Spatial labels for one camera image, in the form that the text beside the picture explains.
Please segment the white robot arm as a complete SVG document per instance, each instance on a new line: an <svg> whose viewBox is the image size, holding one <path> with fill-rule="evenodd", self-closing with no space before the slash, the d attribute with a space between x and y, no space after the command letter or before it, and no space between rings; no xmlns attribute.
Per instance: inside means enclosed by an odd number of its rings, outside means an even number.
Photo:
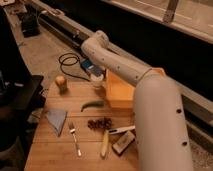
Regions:
<svg viewBox="0 0 213 171"><path fill-rule="evenodd" d="M140 171L194 171L181 93L163 69L150 67L108 50L98 30L81 50L97 65L135 87L133 111Z"/></svg>

